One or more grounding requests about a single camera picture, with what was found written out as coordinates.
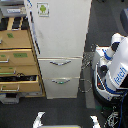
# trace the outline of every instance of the wooden cabinet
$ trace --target wooden cabinet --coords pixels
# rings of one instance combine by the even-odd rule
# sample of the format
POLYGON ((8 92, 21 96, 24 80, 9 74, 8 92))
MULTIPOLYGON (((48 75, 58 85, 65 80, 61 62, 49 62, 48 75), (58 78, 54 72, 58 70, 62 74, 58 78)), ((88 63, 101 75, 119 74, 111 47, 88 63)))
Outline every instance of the wooden cabinet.
POLYGON ((0 93, 44 96, 43 82, 29 29, 21 30, 21 17, 19 29, 12 30, 14 19, 9 18, 7 30, 0 31, 0 93))
POLYGON ((0 31, 0 49, 31 48, 27 30, 0 31))

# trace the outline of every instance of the white robot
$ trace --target white robot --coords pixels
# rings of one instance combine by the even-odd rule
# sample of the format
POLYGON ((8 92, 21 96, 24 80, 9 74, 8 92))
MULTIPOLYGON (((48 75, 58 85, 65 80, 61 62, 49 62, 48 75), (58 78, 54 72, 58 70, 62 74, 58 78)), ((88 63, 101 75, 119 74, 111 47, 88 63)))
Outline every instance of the white robot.
POLYGON ((98 97, 110 103, 118 102, 128 89, 128 37, 116 33, 110 47, 96 47, 92 69, 98 97))

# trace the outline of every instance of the white refrigerator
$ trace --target white refrigerator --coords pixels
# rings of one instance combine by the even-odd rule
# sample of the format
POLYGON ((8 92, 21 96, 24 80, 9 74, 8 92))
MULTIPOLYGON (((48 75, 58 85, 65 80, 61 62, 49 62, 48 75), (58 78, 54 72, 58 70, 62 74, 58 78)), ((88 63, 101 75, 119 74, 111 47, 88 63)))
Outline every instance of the white refrigerator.
POLYGON ((91 0, 24 4, 47 98, 76 98, 91 0))

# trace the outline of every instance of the refrigerator drawer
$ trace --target refrigerator drawer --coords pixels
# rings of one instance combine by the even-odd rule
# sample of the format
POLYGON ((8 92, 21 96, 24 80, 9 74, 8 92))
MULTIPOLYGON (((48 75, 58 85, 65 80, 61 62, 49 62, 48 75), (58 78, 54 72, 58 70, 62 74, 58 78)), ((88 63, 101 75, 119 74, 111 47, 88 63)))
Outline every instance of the refrigerator drawer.
POLYGON ((0 76, 18 76, 18 75, 38 75, 36 65, 0 67, 0 76))
POLYGON ((31 48, 27 30, 0 31, 0 49, 31 48))
POLYGON ((0 82, 0 92, 38 92, 40 86, 38 82, 38 76, 32 81, 16 81, 16 82, 0 82))
POLYGON ((82 59, 38 59, 42 78, 78 77, 82 59))
POLYGON ((79 79, 44 79, 47 99, 77 98, 79 79))
POLYGON ((31 49, 0 50, 0 66, 35 64, 31 49))

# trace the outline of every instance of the open drawer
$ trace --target open drawer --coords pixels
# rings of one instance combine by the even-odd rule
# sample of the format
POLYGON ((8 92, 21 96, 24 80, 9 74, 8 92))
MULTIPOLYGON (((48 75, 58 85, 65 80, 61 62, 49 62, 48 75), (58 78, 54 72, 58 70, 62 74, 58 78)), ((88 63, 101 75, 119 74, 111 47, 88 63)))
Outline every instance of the open drawer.
POLYGON ((26 79, 16 79, 14 77, 0 77, 0 92, 10 93, 10 92, 38 92, 41 90, 39 86, 38 76, 26 77, 26 79))
POLYGON ((0 50, 0 66, 35 64, 31 49, 0 50))
POLYGON ((25 18, 2 18, 0 31, 0 49, 9 48, 31 48, 28 28, 21 30, 24 23, 27 24, 25 18))
POLYGON ((0 76, 38 75, 36 65, 0 67, 0 76))

